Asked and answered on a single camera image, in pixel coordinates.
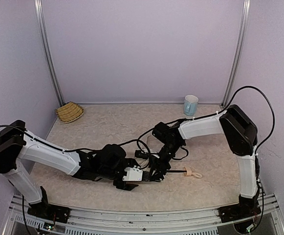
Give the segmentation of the beige folding umbrella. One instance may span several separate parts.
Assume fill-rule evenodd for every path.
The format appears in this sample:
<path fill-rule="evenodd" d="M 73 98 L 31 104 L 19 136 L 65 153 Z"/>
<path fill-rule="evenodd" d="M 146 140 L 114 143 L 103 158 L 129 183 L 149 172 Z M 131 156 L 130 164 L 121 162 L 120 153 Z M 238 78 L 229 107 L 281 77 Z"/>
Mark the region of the beige folding umbrella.
<path fill-rule="evenodd" d="M 160 182 L 162 180 L 164 180 L 164 176 L 152 176 L 152 165 L 155 161 L 156 158 L 159 158 L 159 155 L 157 152 L 152 152 L 151 149 L 148 147 L 148 145 L 143 142 L 142 140 L 140 139 L 137 139 L 136 140 L 136 144 L 137 144 L 137 147 L 139 148 L 139 150 L 143 151 L 144 153 L 149 153 L 149 154 L 152 154 L 154 155 L 154 158 L 153 159 L 149 159 L 148 160 L 148 163 L 143 166 L 142 168 L 149 168 L 149 173 L 151 174 L 151 177 L 150 177 L 150 180 L 149 181 L 154 181 L 154 182 Z M 173 169 L 173 170 L 168 170 L 167 173 L 183 173 L 184 176 L 186 177 L 196 177 L 198 179 L 201 179 L 203 176 L 202 174 L 200 173 L 197 173 L 197 172 L 193 172 L 191 170 L 190 167 L 184 167 L 182 170 L 181 169 Z"/>

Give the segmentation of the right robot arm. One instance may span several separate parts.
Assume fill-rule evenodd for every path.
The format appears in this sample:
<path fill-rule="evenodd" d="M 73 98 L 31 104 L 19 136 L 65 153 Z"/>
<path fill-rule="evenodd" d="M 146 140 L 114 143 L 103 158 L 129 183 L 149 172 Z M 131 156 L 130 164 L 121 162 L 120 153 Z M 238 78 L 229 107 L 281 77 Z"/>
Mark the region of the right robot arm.
<path fill-rule="evenodd" d="M 223 134 L 230 150 L 236 156 L 240 171 L 239 201 L 255 201 L 259 196 L 260 172 L 257 157 L 257 127 L 238 105 L 192 120 L 179 119 L 172 125 L 158 123 L 152 135 L 164 145 L 151 163 L 151 181 L 163 180 L 170 170 L 170 160 L 186 144 L 196 137 Z"/>

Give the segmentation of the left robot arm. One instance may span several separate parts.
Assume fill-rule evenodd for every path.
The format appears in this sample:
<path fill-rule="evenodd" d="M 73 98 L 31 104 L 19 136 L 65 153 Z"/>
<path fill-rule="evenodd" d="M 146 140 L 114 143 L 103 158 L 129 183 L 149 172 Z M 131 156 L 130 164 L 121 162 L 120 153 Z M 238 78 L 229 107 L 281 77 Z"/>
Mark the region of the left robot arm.
<path fill-rule="evenodd" d="M 122 190 L 132 190 L 138 182 L 148 181 L 150 174 L 137 161 L 127 158 L 118 144 L 107 144 L 100 150 L 68 150 L 37 137 L 17 120 L 10 125 L 0 125 L 0 174 L 24 196 L 27 202 L 47 204 L 47 194 L 36 185 L 22 164 L 33 161 L 57 169 L 80 180 L 113 181 Z"/>

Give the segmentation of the light blue mug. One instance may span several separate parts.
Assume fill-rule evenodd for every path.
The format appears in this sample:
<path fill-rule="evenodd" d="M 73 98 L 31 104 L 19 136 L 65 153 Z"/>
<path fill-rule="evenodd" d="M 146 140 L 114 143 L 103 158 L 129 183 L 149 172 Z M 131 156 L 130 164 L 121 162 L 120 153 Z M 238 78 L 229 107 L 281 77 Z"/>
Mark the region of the light blue mug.
<path fill-rule="evenodd" d="M 198 105 L 198 97 L 194 95 L 187 95 L 184 98 L 184 109 L 183 112 L 186 116 L 194 116 L 196 110 L 197 110 L 197 105 Z"/>

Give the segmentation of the yellow woven basket tray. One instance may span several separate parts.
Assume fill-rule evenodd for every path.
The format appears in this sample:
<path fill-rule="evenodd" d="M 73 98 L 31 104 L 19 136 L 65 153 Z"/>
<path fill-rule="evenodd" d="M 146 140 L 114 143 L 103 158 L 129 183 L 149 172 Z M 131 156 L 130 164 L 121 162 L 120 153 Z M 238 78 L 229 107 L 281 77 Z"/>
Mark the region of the yellow woven basket tray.
<path fill-rule="evenodd" d="M 71 123 L 84 114 L 84 109 L 77 103 L 69 102 L 55 110 L 59 120 L 63 123 Z"/>

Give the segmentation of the aluminium front rail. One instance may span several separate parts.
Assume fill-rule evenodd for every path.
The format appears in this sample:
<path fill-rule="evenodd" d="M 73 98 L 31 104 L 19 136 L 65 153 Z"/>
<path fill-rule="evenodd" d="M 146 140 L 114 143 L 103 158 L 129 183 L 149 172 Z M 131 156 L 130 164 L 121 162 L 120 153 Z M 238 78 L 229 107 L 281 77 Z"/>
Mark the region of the aluminium front rail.
<path fill-rule="evenodd" d="M 260 210 L 249 217 L 229 214 L 231 206 L 160 212 L 128 212 L 72 207 L 64 222 L 27 214 L 28 204 L 15 195 L 2 235 L 284 235 L 276 197 L 259 197 Z"/>

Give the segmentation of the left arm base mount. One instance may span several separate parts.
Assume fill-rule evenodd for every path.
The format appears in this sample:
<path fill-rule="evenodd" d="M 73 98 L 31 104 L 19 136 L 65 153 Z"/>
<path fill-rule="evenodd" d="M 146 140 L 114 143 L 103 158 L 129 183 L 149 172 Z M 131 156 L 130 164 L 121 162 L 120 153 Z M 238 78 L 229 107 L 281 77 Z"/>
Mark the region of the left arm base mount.
<path fill-rule="evenodd" d="M 27 213 L 29 215 L 51 220 L 53 222 L 67 223 L 71 209 L 64 206 L 53 205 L 48 202 L 45 189 L 40 186 L 42 200 L 37 204 L 29 204 Z"/>

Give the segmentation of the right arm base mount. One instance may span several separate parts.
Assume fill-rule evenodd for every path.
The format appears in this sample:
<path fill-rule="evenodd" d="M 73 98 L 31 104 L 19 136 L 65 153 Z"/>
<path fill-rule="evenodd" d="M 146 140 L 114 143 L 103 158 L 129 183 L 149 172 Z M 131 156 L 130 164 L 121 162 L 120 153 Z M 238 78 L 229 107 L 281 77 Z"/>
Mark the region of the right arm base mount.
<path fill-rule="evenodd" d="M 255 216 L 261 213 L 261 209 L 258 203 L 258 196 L 253 198 L 239 196 L 237 204 L 220 207 L 218 212 L 221 222 L 225 223 Z"/>

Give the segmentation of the right aluminium corner post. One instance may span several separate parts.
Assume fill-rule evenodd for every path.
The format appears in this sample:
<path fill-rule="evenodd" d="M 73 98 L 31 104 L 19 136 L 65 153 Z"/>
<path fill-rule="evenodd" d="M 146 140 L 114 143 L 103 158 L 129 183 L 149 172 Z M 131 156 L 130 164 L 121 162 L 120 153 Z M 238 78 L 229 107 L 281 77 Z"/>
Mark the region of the right aluminium corner post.
<path fill-rule="evenodd" d="M 233 63 L 232 67 L 230 70 L 230 75 L 229 75 L 229 80 L 225 89 L 224 97 L 222 100 L 221 105 L 224 107 L 225 105 L 228 104 L 229 98 L 231 95 L 231 92 L 233 90 L 234 82 L 236 79 L 236 74 L 238 71 L 238 66 L 242 54 L 242 47 L 244 43 L 244 38 L 246 35 L 246 30 L 247 30 L 247 24 L 248 24 L 248 19 L 249 19 L 249 12 L 250 12 L 250 5 L 251 5 L 251 0 L 244 0 L 243 1 L 243 9 L 242 9 L 242 15 L 241 15 L 241 22 L 240 22 L 240 29 L 238 33 L 238 40 L 237 40 L 237 46 L 235 49 L 235 54 L 233 58 Z"/>

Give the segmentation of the aluminium corner post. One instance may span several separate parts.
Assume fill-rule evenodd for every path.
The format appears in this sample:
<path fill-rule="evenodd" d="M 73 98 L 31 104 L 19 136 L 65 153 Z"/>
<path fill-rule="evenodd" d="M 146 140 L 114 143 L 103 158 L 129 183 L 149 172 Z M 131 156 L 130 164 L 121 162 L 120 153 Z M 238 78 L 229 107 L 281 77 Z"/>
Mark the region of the aluminium corner post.
<path fill-rule="evenodd" d="M 235 54 L 233 58 L 233 63 L 232 67 L 230 70 L 230 75 L 229 75 L 229 80 L 225 89 L 224 97 L 222 100 L 221 105 L 224 107 L 225 105 L 228 104 L 229 98 L 231 95 L 231 92 L 233 90 L 234 82 L 236 79 L 236 74 L 238 71 L 238 66 L 242 54 L 242 47 L 244 43 L 244 38 L 246 35 L 246 30 L 247 30 L 247 24 L 248 24 L 248 19 L 249 19 L 249 12 L 250 12 L 250 5 L 251 5 L 251 0 L 244 0 L 243 1 L 243 9 L 242 9 L 242 15 L 241 15 L 241 22 L 240 22 L 240 29 L 238 33 L 238 40 L 237 40 L 237 46 L 235 49 Z"/>
<path fill-rule="evenodd" d="M 43 3 L 41 0 L 34 0 L 34 5 L 51 83 L 53 85 L 55 96 L 57 98 L 59 106 L 63 106 L 65 104 L 65 101 L 60 88 L 59 81 L 57 79 L 53 59 L 51 56 L 51 50 L 48 43 L 46 24 L 44 20 Z"/>

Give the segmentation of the left aluminium corner post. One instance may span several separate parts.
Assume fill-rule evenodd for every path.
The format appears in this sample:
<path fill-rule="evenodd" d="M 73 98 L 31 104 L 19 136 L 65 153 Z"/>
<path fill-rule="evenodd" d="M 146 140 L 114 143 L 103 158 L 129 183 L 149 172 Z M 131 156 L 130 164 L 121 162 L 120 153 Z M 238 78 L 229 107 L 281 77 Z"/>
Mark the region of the left aluminium corner post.
<path fill-rule="evenodd" d="M 48 43 L 46 24 L 44 20 L 43 3 L 41 0 L 34 0 L 34 5 L 51 83 L 53 85 L 55 96 L 57 98 L 59 106 L 63 106 L 65 104 L 65 101 L 60 88 L 59 81 L 57 79 L 53 59 L 51 56 L 51 50 Z"/>

